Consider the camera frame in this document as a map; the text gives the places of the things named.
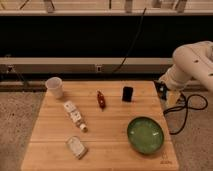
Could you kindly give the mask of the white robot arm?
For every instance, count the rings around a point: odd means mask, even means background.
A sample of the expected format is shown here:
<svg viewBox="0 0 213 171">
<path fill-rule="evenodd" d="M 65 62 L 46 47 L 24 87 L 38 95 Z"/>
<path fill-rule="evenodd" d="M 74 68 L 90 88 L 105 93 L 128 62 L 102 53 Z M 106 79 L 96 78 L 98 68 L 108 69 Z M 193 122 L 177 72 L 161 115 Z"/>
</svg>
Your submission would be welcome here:
<svg viewBox="0 0 213 171">
<path fill-rule="evenodd" d="M 191 78 L 213 92 L 213 42 L 201 41 L 175 49 L 173 65 L 159 78 L 166 85 L 166 107 L 173 107 Z"/>
</svg>

